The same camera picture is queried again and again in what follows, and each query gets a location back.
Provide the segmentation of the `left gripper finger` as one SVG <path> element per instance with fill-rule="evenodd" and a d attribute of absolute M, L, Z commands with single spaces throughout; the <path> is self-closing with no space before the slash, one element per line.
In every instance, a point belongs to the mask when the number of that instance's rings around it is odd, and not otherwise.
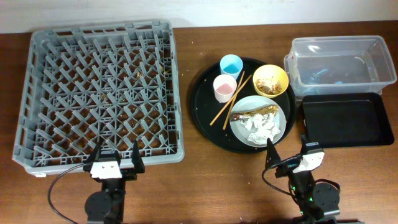
<path fill-rule="evenodd" d="M 97 143 L 93 152 L 88 156 L 87 160 L 85 161 L 86 164 L 93 163 L 97 159 L 98 151 L 100 150 L 101 144 Z"/>
<path fill-rule="evenodd" d="M 143 174 L 145 172 L 145 165 L 141 158 L 136 139 L 133 142 L 131 159 L 132 159 L 132 163 L 134 165 L 134 172 L 137 174 Z"/>

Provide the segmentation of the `white paper napkin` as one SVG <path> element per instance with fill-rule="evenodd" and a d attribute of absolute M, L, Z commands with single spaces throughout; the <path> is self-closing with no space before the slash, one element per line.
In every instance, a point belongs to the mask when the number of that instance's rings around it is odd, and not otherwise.
<path fill-rule="evenodd" d="M 251 118 L 240 121 L 239 124 L 249 131 L 246 140 L 257 145 L 266 144 L 268 139 L 273 141 L 278 134 L 282 133 L 275 122 L 273 113 L 255 114 Z"/>

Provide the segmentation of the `light grey round plate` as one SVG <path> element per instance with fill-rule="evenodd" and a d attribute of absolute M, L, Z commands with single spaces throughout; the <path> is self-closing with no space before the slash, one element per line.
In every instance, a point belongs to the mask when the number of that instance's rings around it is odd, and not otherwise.
<path fill-rule="evenodd" d="M 263 96 L 247 96 L 247 97 L 239 100 L 233 106 L 231 114 L 236 113 L 236 112 L 253 111 L 253 110 L 257 110 L 259 108 L 265 107 L 267 105 L 277 105 L 279 107 L 279 110 L 275 115 L 275 122 L 279 125 L 279 129 L 282 131 L 282 133 L 278 134 L 275 137 L 275 139 L 272 141 L 272 143 L 275 144 L 282 139 L 282 136 L 284 135 L 284 132 L 285 132 L 285 129 L 287 126 L 285 114 L 284 114 L 282 108 L 275 101 L 273 101 L 269 98 L 263 97 Z M 252 147 L 256 147 L 256 148 L 267 146 L 267 143 L 262 144 L 262 145 L 257 145 L 257 144 L 253 144 L 253 143 L 247 141 L 246 137 L 248 136 L 249 131 L 246 131 L 239 124 L 240 121 L 242 121 L 242 120 L 229 121 L 229 124 L 231 126 L 233 134 L 241 143 L 243 143 L 247 146 L 252 146 Z"/>

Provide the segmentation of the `brown snack wrapper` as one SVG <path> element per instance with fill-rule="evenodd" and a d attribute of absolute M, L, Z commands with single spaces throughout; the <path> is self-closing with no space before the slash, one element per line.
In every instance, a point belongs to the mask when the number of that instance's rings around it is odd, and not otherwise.
<path fill-rule="evenodd" d="M 276 115 L 278 110 L 279 110 L 279 107 L 277 105 L 267 105 L 265 107 L 262 107 L 262 108 L 259 108 L 257 110 L 253 110 L 253 111 L 232 113 L 229 120 L 230 121 L 239 121 L 239 120 L 243 120 L 243 119 L 249 119 L 249 118 L 254 117 L 256 114 L 259 114 L 262 116 L 264 116 L 266 114 Z"/>

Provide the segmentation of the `yellow plastic bowl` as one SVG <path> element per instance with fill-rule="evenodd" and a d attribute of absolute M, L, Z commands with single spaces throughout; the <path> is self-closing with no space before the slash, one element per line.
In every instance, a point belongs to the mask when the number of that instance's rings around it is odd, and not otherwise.
<path fill-rule="evenodd" d="M 258 95 L 275 98 L 289 87 L 289 77 L 285 70 L 277 65 L 262 65 L 257 68 L 252 78 Z"/>

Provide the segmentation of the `wooden chopstick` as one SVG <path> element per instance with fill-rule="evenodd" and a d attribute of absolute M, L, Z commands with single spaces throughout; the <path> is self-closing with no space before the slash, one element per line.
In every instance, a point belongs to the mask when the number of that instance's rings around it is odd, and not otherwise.
<path fill-rule="evenodd" d="M 248 76 L 247 79 L 245 79 L 244 82 L 242 82 L 238 93 L 245 87 L 246 83 L 251 79 L 252 75 Z M 223 113 L 223 111 L 231 104 L 232 98 L 226 102 L 226 104 L 224 105 L 224 107 L 222 107 L 222 109 L 220 109 L 220 111 L 218 112 L 218 114 L 213 118 L 213 120 L 210 122 L 210 126 L 212 126 L 214 124 L 214 122 L 220 117 L 220 115 Z"/>
<path fill-rule="evenodd" d="M 241 78 L 240 78 L 240 80 L 239 80 L 239 83 L 238 83 L 238 86 L 237 86 L 237 90 L 236 90 L 236 94 L 232 97 L 232 101 L 231 101 L 231 104 L 230 104 L 230 107 L 229 107 L 229 110 L 228 110 L 228 114 L 227 114 L 226 120 L 225 120 L 224 125 L 223 125 L 223 131 L 226 129 L 226 127 L 227 127 L 227 125 L 228 125 L 229 116 L 230 116 L 230 114 L 231 114 L 231 110 L 232 110 L 233 105 L 234 105 L 234 102 L 235 102 L 235 100 L 236 100 L 236 97 L 237 97 L 237 94 L 238 94 L 238 90 L 239 90 L 239 88 L 240 88 L 240 86 L 241 86 L 241 84 L 242 84 L 244 75 L 245 75 L 245 71 L 243 71 L 243 73 L 242 73 L 242 75 L 241 75 Z"/>

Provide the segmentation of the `pink plastic cup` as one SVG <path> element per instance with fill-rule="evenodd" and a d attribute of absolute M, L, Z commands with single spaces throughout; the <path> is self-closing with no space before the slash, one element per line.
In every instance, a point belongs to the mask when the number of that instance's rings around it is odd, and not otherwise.
<path fill-rule="evenodd" d="M 218 75 L 213 81 L 215 98 L 219 103 L 229 101 L 236 91 L 236 79 L 231 75 Z"/>

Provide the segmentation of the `blue plastic cup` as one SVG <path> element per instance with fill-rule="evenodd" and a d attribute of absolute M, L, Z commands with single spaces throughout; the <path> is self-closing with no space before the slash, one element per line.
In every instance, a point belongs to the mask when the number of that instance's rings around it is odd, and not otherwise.
<path fill-rule="evenodd" d="M 220 60 L 220 73 L 222 75 L 230 75 L 236 80 L 242 69 L 243 61 L 237 55 L 228 54 Z"/>

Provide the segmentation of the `food scraps and rice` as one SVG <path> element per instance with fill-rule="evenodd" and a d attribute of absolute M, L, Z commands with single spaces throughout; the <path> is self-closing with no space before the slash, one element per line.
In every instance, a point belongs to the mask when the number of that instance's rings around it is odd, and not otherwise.
<path fill-rule="evenodd" d="M 259 78 L 255 81 L 255 86 L 259 91 L 268 95 L 277 95 L 282 91 L 280 81 L 270 78 Z"/>

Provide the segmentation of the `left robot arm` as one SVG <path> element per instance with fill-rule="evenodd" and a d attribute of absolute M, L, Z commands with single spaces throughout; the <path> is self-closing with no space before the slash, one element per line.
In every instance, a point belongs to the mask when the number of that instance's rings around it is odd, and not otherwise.
<path fill-rule="evenodd" d="M 91 194 L 85 202 L 87 222 L 92 224 L 122 223 L 126 182 L 137 179 L 145 172 L 137 142 L 132 144 L 131 162 L 134 167 L 120 168 L 121 158 L 117 151 L 104 151 L 97 144 L 84 162 L 83 170 L 101 184 L 101 190 Z"/>

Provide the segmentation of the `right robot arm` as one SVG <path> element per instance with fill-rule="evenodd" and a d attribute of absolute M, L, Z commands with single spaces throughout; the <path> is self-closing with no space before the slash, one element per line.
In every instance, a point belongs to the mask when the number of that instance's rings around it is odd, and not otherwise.
<path fill-rule="evenodd" d="M 325 152 L 318 142 L 309 142 L 301 137 L 302 147 L 298 154 L 282 160 L 270 139 L 267 139 L 267 156 L 262 180 L 272 189 L 292 198 L 299 207 L 301 216 L 293 223 L 348 223 L 337 220 L 340 214 L 341 187 L 328 179 L 315 180 L 312 171 L 320 167 Z M 266 180 L 266 172 L 274 169 L 275 177 L 288 178 L 288 190 L 282 190 Z"/>

